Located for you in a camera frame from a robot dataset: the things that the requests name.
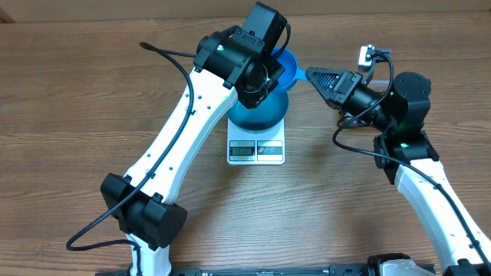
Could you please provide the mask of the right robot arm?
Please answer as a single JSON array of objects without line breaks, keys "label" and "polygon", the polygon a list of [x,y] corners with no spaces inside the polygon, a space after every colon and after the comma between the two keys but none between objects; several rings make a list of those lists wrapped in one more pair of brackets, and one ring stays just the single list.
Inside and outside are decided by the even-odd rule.
[{"label": "right robot arm", "polygon": [[307,80],[326,104],[380,130],[369,152],[416,212],[445,275],[488,275],[490,240],[459,200],[423,130],[431,82],[414,72],[391,75],[380,94],[361,74],[310,67]]}]

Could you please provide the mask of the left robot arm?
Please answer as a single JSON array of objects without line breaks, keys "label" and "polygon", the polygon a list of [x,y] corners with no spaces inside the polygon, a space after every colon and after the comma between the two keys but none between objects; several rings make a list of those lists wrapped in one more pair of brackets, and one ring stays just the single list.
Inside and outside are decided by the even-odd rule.
[{"label": "left robot arm", "polygon": [[284,67],[275,46],[287,19],[256,2],[241,26],[205,36],[193,69],[184,74],[179,103],[147,151],[123,176],[110,173],[101,184],[132,250],[129,275],[168,275],[170,244],[186,221],[175,201],[199,149],[214,126],[236,103],[258,107],[277,87]]}]

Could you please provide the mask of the blue plastic measuring scoop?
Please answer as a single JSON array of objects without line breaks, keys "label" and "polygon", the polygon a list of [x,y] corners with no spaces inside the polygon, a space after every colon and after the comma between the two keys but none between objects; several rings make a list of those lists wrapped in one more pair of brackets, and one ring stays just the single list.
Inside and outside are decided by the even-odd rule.
[{"label": "blue plastic measuring scoop", "polygon": [[285,49],[277,61],[285,71],[278,78],[278,85],[273,94],[285,94],[291,90],[298,81],[308,81],[305,70],[301,69],[297,57],[288,49]]}]

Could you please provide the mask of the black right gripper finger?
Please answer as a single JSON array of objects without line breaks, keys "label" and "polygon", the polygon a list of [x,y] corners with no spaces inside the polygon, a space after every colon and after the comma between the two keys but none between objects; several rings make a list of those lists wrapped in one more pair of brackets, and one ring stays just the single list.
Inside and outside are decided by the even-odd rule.
[{"label": "black right gripper finger", "polygon": [[338,76],[313,76],[310,81],[324,102],[330,108],[338,110],[339,106],[334,102],[334,87],[338,82]]},{"label": "black right gripper finger", "polygon": [[345,70],[330,69],[324,67],[309,67],[305,74],[311,81],[317,81],[318,83],[333,83],[341,78],[345,73]]}]

